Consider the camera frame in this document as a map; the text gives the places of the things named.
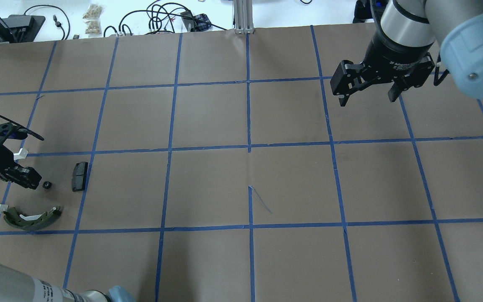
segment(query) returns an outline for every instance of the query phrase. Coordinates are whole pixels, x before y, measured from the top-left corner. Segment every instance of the white floor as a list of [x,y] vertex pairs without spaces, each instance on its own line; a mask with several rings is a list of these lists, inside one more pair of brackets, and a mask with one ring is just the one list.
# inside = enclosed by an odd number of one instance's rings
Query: white floor
[[[90,2],[100,4],[104,12],[100,16],[102,30],[113,25],[118,27],[124,15],[133,10],[142,10],[153,0],[0,0],[0,16],[22,14],[26,8],[37,4],[56,5],[65,10],[70,19],[71,38],[79,34],[80,38],[89,38],[85,34],[86,25],[83,23],[83,13],[86,12]],[[187,6],[194,15],[205,13],[210,21],[216,25],[231,29],[232,27],[232,1],[230,0],[161,0],[161,3],[177,2]],[[323,25],[351,23],[356,0],[313,0],[311,4],[302,4],[299,0],[253,0],[253,19],[255,27],[290,27],[305,25]],[[30,15],[46,16],[40,33],[35,41],[58,40],[62,36],[61,29],[55,27],[52,15],[68,28],[65,16],[55,8],[40,8],[32,10]],[[125,19],[134,34],[145,34],[148,29],[146,13],[135,13]],[[175,20],[175,30],[182,30],[180,18]]]

